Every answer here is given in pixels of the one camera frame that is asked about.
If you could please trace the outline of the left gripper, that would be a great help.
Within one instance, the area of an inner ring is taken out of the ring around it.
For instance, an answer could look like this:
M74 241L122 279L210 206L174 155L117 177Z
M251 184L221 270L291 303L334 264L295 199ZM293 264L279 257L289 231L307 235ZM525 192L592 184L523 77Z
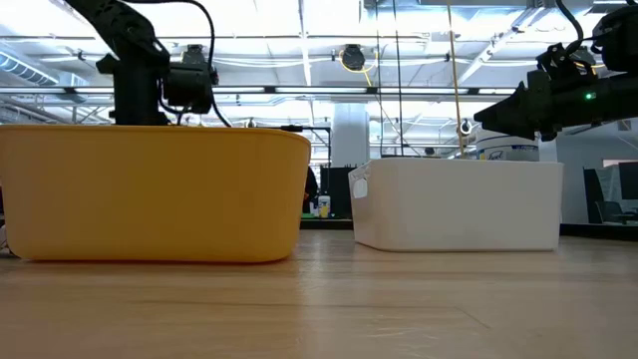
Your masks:
M116 59L108 54L97 62L101 74L113 76L114 106L110 112L117 125L166 125L159 111L160 68L141 56Z

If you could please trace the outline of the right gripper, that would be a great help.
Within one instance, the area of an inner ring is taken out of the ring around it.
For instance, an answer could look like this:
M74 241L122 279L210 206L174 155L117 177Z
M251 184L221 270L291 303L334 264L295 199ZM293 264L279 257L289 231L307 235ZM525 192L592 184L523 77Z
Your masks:
M527 74L528 89L520 82L506 99L474 114L484 130L528 140L535 132L543 142L553 141L565 128L599 126L604 119L602 79L586 77L554 89L554 82L540 70ZM531 121L525 101L531 105Z

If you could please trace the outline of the white plastic bin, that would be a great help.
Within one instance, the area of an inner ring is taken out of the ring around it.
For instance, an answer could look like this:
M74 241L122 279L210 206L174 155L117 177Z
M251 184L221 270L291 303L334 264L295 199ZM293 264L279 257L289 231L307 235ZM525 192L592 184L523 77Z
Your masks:
M389 158L349 174L357 242L385 251L552 251L560 163Z

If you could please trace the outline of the white disinfecting wipes canister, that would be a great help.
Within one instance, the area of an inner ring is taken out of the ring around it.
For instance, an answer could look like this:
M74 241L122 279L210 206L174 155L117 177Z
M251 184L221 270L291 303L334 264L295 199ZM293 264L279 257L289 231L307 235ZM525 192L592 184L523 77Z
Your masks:
M476 151L479 160L538 162L538 141L513 137L479 129L476 133Z

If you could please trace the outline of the yellow plastic bin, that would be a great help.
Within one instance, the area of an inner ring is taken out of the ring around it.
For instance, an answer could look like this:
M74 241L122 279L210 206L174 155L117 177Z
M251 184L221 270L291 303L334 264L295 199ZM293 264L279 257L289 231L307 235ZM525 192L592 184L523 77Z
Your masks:
M8 243L30 260L279 260L309 160L281 130L0 126Z

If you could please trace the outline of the black office chair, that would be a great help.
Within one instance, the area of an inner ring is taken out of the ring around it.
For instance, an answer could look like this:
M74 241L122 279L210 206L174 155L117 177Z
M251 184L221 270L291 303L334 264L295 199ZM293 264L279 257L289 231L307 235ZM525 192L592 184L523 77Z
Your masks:
M591 224L638 226L638 200L606 199L599 175L602 169L583 170L588 221Z

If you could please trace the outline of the white building column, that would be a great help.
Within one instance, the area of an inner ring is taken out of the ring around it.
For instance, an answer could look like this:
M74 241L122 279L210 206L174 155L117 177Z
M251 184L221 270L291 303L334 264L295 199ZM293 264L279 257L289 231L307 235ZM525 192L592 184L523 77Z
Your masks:
M369 114L363 103L337 103L331 125L331 158L337 168L369 160Z

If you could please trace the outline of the long ceiling light bar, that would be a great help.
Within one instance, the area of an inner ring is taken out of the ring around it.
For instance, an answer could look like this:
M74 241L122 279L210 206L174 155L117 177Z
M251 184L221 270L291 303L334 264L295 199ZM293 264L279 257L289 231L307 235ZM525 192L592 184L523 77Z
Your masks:
M216 87L215 93L220 94L307 94L307 95L511 95L515 88L436 88L436 87L277 87L277 86L247 86L247 87Z

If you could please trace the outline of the black cabinet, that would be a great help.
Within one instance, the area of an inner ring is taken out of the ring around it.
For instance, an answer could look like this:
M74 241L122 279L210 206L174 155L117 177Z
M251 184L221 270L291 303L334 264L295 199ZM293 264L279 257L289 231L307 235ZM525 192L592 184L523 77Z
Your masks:
M351 219L349 173L353 168L321 167L320 193L330 197L330 212L337 218Z

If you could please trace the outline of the dark wall screen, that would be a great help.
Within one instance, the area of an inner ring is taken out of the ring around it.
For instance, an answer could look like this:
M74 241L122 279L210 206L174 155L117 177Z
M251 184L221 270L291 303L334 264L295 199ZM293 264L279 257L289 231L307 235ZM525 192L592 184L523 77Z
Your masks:
M611 163L599 175L606 199L638 200L638 162Z

